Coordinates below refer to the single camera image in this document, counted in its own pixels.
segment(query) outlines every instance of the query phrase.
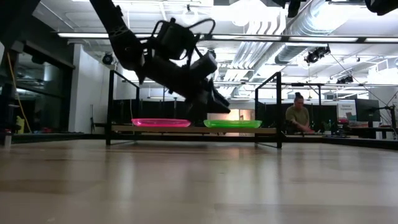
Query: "sign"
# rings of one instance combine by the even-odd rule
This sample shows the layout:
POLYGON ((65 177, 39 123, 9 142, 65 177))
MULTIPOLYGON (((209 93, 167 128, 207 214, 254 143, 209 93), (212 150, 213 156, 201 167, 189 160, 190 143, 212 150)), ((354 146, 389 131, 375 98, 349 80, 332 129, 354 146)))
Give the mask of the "sign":
POLYGON ((339 103, 337 110, 339 119, 348 119, 348 116, 356 115, 355 103, 339 103))

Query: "wooden floor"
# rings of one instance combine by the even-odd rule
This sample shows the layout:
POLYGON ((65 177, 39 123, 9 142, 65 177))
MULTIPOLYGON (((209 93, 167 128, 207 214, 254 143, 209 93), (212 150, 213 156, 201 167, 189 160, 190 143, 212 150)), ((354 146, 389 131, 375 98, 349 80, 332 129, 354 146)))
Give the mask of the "wooden floor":
POLYGON ((398 154, 104 141, 0 152, 0 223, 398 223, 398 154))

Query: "computer screen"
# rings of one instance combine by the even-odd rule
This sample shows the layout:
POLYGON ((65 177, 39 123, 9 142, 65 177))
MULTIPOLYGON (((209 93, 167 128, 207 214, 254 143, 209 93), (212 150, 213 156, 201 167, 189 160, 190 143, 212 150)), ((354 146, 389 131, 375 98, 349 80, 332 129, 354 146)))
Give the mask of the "computer screen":
POLYGON ((355 110, 357 121, 380 122, 380 110, 378 100, 355 99, 355 110))

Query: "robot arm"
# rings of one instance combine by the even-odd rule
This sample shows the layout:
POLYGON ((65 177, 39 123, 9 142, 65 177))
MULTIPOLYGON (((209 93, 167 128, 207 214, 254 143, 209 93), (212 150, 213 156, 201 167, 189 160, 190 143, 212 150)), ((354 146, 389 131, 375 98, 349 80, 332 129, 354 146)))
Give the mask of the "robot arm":
POLYGON ((115 56, 125 69, 135 71, 140 83, 147 77, 167 87, 169 92, 185 97, 187 103, 204 106, 209 113, 230 112, 228 101, 215 90, 213 80, 206 78, 217 69, 212 54, 207 52, 201 55, 191 65, 192 54, 197 50, 196 43, 199 40, 199 36, 190 30, 192 26, 178 25, 175 19, 170 22, 159 21, 153 31, 155 33, 161 24, 158 35, 152 35, 146 43, 141 43, 126 26, 120 7, 115 6, 112 0, 90 2, 109 34, 115 56), (186 65, 179 67, 170 61, 180 60, 183 52, 188 57, 186 65))

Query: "desk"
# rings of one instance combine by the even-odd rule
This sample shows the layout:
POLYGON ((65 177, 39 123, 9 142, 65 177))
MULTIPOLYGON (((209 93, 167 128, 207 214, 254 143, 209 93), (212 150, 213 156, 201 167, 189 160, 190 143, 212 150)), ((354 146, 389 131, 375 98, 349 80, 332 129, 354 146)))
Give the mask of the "desk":
POLYGON ((360 138, 376 139, 376 132, 382 133, 382 138, 387 138, 387 132, 394 132, 393 128, 351 128, 354 135, 360 138))

